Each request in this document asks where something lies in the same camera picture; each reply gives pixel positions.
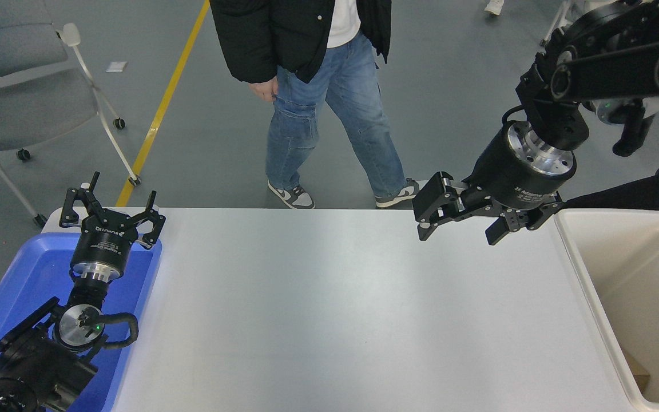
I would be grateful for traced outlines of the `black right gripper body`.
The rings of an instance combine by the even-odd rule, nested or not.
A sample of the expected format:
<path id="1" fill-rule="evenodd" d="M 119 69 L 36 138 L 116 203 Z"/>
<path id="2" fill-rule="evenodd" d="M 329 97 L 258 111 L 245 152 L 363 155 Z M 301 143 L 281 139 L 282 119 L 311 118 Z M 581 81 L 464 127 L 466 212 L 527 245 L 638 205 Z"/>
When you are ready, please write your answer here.
<path id="1" fill-rule="evenodd" d="M 573 177 L 575 170 L 572 151 L 545 143 L 531 126 L 505 126 L 463 182 L 507 207 L 533 209 Z"/>

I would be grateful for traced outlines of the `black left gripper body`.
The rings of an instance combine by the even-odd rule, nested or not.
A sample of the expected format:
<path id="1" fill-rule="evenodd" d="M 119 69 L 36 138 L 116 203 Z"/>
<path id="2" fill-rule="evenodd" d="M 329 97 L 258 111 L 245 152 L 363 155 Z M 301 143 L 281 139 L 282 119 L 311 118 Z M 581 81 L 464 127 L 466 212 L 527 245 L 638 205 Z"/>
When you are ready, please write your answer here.
<path id="1" fill-rule="evenodd" d="M 136 239 L 136 228 L 128 223 L 130 216 L 107 209 L 103 223 L 97 215 L 83 219 L 81 237 L 71 260 L 71 269 L 81 270 L 86 264 L 104 264 L 123 270 Z"/>

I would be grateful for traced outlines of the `person's right hand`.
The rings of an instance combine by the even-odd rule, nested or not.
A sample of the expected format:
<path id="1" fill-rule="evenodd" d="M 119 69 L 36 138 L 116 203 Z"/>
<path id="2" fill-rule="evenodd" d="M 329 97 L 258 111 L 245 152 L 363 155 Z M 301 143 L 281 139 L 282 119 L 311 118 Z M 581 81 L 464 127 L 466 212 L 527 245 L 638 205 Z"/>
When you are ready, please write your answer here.
<path id="1" fill-rule="evenodd" d="M 248 87 L 259 99 L 265 102 L 274 102 L 279 92 L 277 76 L 269 81 L 249 83 Z"/>

